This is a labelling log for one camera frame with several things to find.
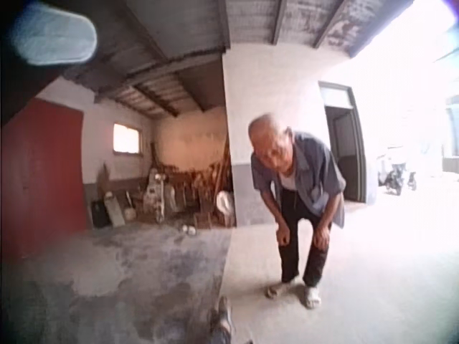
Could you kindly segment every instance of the elderly man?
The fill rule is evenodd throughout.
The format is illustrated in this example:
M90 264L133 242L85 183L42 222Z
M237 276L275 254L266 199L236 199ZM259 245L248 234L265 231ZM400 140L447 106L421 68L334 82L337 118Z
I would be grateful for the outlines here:
M346 182L319 139L281 127L271 114L250 123L249 137L254 150L253 184L278 224L282 279L267 289L266 296L279 296L298 276L298 221L307 219L313 226L313 241L303 281L306 307L313 309L321 304L317 285L327 258L331 224L344 225Z

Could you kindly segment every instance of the wooden ceiling beam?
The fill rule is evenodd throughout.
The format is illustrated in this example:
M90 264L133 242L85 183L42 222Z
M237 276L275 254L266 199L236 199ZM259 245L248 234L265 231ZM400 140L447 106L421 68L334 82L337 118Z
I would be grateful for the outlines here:
M330 15L328 16L325 24L322 26L321 30L319 31L316 37L316 40L313 43L313 47L315 49L318 49L321 46L323 40L325 39L327 34L330 32L333 25L336 23L336 20L339 18L339 16L341 16L344 8L349 2L350 0L338 0L335 3L334 8L331 10Z
M158 105L164 111L173 115L174 117L177 117L179 115L180 111L178 111L171 104L165 101L161 96L157 95L154 91L147 90L146 88L141 87L140 85L133 86L133 89L145 98L147 98L148 100L150 100L152 103Z
M133 73L132 75L128 75L124 81L117 83L117 85L105 87L98 93L98 97L110 97L128 86L134 86L156 77L185 70L186 68L205 65L207 63L217 61L222 58L223 51L224 50L222 48L209 49L188 53L181 57L159 62L152 67Z
M124 18L126 24L134 31L137 37L143 42L145 47L149 50L151 56L154 59L158 60L159 62L167 62L168 58L166 54L164 54L160 46L156 43L156 40L151 36L151 34L148 32L145 26L140 22L138 17L134 14L134 12L129 7L129 5L127 5L126 0L116 0L116 1L118 4L118 8L120 10L120 15ZM181 86L183 87L185 92L188 94L188 96L191 99L193 99L193 101L198 105L200 110L203 111L201 102L189 91L189 87L185 85L184 81L177 74L175 74L175 77L180 82ZM163 104L161 106L162 108L168 108L169 113L171 113L174 116L178 115L178 113L177 115L174 114L177 110L173 109L172 106L167 105L165 100L161 100L161 98L156 97L156 96L153 96L153 98L157 99L161 104Z
M278 0L278 10L275 15L275 26L273 31L273 38L271 44L276 45L280 36L280 29L285 16L285 9L287 8L287 0Z
M226 49L231 47L230 24L228 22L228 10L226 0L217 0L220 29L222 30L223 45Z

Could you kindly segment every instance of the window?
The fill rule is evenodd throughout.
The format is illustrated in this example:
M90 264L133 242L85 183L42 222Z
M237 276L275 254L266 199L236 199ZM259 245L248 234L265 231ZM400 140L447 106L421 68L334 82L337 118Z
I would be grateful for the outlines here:
M140 154L140 132L121 124L115 124L113 126L113 150L116 153Z

